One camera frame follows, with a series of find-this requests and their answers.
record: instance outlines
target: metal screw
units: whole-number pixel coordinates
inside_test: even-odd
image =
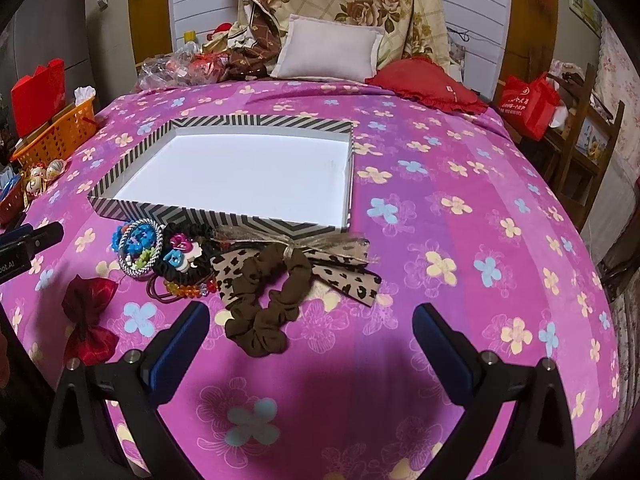
[[[495,365],[500,360],[498,354],[496,354],[495,352],[491,352],[491,350],[485,350],[484,352],[481,352],[480,358],[488,365]]]
[[[545,357],[542,359],[542,365],[543,367],[545,367],[547,372],[550,372],[551,370],[556,369],[555,361],[553,359],[549,359],[548,357]]]
[[[80,359],[78,359],[77,357],[72,357],[71,359],[69,359],[69,361],[66,362],[66,369],[77,370],[80,367],[80,364]]]
[[[129,364],[133,364],[139,361],[141,357],[142,357],[142,352],[140,350],[135,350],[135,349],[129,350],[126,354],[124,354],[124,360]]]

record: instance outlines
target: white pillow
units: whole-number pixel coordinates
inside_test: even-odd
[[[376,75],[384,33],[383,27],[346,25],[292,14],[287,41],[271,77],[364,83]]]

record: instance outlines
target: wooden chair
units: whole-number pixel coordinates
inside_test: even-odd
[[[566,138],[551,128],[546,131],[543,137],[543,141],[552,149],[552,156],[545,168],[543,177],[558,197],[576,229],[580,232],[587,221],[587,216],[591,211],[593,202],[600,190],[600,184],[609,166],[609,161],[620,133],[625,104],[622,101],[618,103],[618,111],[613,124],[607,123],[591,107],[591,91],[596,79],[596,70],[591,64],[587,67],[586,77],[582,86],[574,81],[565,81],[558,77],[553,77],[553,79],[576,99],[577,105]],[[607,147],[600,155],[597,163],[576,148],[585,119],[588,119],[601,134],[608,137]],[[578,185],[571,193],[566,190],[566,181],[570,169],[577,174],[579,179]]]

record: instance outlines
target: refrigerator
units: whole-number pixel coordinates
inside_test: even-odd
[[[79,86],[95,88],[86,35],[84,0],[24,0],[0,37],[0,93],[11,102],[11,88],[36,67],[54,58],[65,62],[66,102]],[[94,101],[99,110],[98,97]],[[15,135],[9,106],[9,128]]]

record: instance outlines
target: brown scrunchie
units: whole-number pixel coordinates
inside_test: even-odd
[[[300,303],[311,289],[311,263],[300,249],[293,249],[290,258],[284,258],[285,249],[283,244],[266,246],[244,261],[242,274],[233,280],[237,299],[227,307],[233,319],[225,323],[225,333],[250,357],[287,349],[287,336],[280,327],[298,318]],[[265,281],[285,266],[289,277],[282,290],[270,290],[267,308],[260,307],[258,298]]]

